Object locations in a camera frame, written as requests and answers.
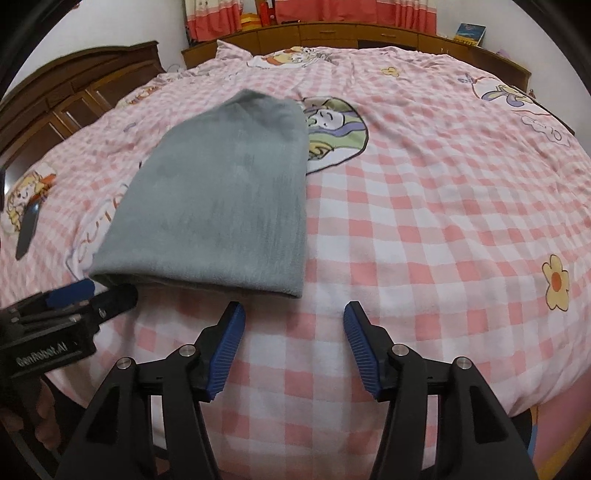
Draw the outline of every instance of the cartoon character print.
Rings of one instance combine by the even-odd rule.
[[[76,280],[87,278],[95,254],[111,226],[115,212],[127,192],[127,188],[125,183],[121,184],[115,194],[105,200],[88,217],[90,221],[76,236],[72,250],[66,257],[66,267]]]
[[[310,134],[307,172],[338,165],[365,150],[369,132],[357,111],[334,97],[304,99]]]
[[[381,69],[380,72],[382,72],[382,74],[384,75],[389,75],[391,77],[400,77],[400,70],[398,70],[396,67],[387,67],[384,69]]]
[[[522,107],[526,103],[534,103],[526,94],[508,85],[497,85],[496,90],[482,95],[482,99],[488,102],[501,97],[506,97],[507,103],[516,108]]]
[[[532,118],[525,115],[521,117],[521,121],[524,123],[524,125],[529,125],[536,132],[546,135],[548,140],[551,142],[557,143],[558,145],[563,145],[565,147],[570,147],[570,141],[565,135],[560,133],[555,128],[544,125],[537,118]]]
[[[312,65],[320,60],[326,60],[328,55],[315,48],[291,47],[287,50],[276,51],[264,57],[256,56],[248,60],[246,64],[249,67],[259,67],[263,69],[293,69]]]
[[[27,205],[39,197],[46,197],[55,178],[56,171],[46,163],[38,164],[34,170],[25,174],[8,194],[5,209],[0,215],[0,224],[6,233],[21,231],[22,216]]]

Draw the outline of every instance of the cartoon girl print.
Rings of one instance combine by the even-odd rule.
[[[506,97],[507,103],[516,108],[522,107],[526,103],[534,103],[534,101],[526,94],[521,93],[519,90],[507,85],[497,85],[496,90],[486,92],[482,96],[482,99],[490,102],[501,97]]]
[[[344,100],[334,97],[304,99],[310,134],[307,173],[323,170],[364,152],[369,140],[367,125]]]
[[[293,69],[312,65],[320,60],[325,60],[327,55],[317,51],[315,48],[291,47],[287,50],[276,51],[264,57],[256,56],[248,60],[246,64],[249,67],[259,67],[263,69],[283,68]]]
[[[25,174],[8,195],[6,208],[0,215],[0,223],[6,233],[21,231],[22,216],[30,201],[45,197],[53,185],[56,172],[49,165],[40,163]]]

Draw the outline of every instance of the curtain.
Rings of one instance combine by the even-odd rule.
[[[279,23],[361,22],[436,35],[436,0],[276,0]]]
[[[241,0],[184,0],[193,41],[214,40],[241,30]]]

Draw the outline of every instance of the pink gingham duvet cover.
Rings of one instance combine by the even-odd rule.
[[[311,128],[302,299],[143,290],[137,309],[102,326],[96,355],[50,374],[71,398],[87,404],[122,356],[151,361],[194,342],[239,300],[242,343],[225,390],[203,405],[220,468],[256,480],[366,479],[387,405],[363,389],[342,326],[349,301],[425,358],[471,358],[510,414],[591,365],[591,160],[499,79],[394,47],[252,58],[222,43],[216,59],[133,92],[17,187],[31,193],[55,175],[20,262],[9,195],[1,304],[83,278],[164,133],[243,88],[301,102]],[[158,408],[154,417],[163,445]]]

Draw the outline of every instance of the folded gray cloth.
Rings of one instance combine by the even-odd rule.
[[[90,277],[301,297],[308,144],[297,103],[251,90],[172,128],[131,182]]]

